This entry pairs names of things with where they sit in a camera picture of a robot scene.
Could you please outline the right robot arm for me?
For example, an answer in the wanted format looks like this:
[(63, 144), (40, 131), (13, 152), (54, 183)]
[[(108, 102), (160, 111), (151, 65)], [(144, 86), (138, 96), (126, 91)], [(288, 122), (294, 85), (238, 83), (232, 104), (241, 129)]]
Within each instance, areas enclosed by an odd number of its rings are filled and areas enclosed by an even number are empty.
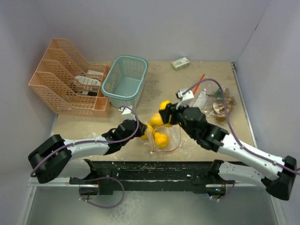
[(298, 175), (294, 157), (278, 157), (240, 141), (233, 133), (209, 123), (197, 107), (179, 106), (166, 101), (161, 103), (159, 114), (165, 125), (179, 125), (202, 148), (244, 163), (235, 169), (228, 162), (215, 160), (208, 173), (211, 182), (238, 180), (252, 183), (265, 188), (277, 199), (290, 199)]

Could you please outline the yellow fake fruit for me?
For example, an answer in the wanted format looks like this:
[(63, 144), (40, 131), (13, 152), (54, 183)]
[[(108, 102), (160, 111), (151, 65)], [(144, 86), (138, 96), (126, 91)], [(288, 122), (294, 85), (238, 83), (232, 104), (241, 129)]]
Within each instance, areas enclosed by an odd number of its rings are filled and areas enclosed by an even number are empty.
[(163, 121), (162, 121), (162, 118), (161, 118), (159, 113), (156, 113), (156, 114), (151, 116), (150, 125), (152, 127), (158, 127), (158, 126), (163, 125)]
[(144, 135), (142, 135), (140, 137), (140, 139), (141, 140), (146, 140), (149, 137), (151, 137), (153, 130), (154, 130), (154, 128), (149, 123), (147, 123), (147, 128), (145, 130), (145, 133), (144, 133)]
[(156, 132), (154, 134), (154, 142), (159, 148), (164, 148), (169, 143), (169, 138), (167, 135)]
[(160, 104), (160, 106), (159, 106), (159, 110), (164, 110), (165, 108), (166, 108), (166, 106), (168, 105), (168, 104), (170, 104), (171, 102), (169, 101), (169, 100), (165, 100), (165, 101), (163, 101), (161, 104)]

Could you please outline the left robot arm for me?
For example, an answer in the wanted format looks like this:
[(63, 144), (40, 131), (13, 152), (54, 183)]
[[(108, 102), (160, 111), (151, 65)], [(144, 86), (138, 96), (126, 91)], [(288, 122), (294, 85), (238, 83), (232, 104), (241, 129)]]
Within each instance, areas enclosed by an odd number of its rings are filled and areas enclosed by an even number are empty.
[(93, 155), (110, 155), (119, 151), (130, 140), (142, 137), (147, 125), (139, 120), (124, 120), (117, 128), (92, 139), (69, 140), (52, 135), (28, 155), (31, 177), (40, 184), (57, 178), (69, 161)]

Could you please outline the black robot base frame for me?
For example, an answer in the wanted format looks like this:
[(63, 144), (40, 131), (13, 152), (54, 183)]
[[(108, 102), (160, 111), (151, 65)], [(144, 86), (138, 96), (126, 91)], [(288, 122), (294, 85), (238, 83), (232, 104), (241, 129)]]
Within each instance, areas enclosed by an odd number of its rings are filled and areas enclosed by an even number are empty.
[(197, 161), (86, 161), (90, 172), (71, 176), (83, 195), (111, 195), (114, 191), (188, 191), (224, 196), (232, 181), (210, 173), (211, 162)]

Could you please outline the clear zip bag red seal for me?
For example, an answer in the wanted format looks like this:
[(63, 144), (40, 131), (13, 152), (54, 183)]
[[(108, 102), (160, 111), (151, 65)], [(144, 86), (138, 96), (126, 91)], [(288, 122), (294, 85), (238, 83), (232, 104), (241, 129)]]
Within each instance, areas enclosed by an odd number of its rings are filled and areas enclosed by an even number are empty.
[(181, 144), (181, 128), (164, 124), (159, 113), (146, 122), (147, 128), (141, 140), (147, 141), (153, 153), (171, 153)]

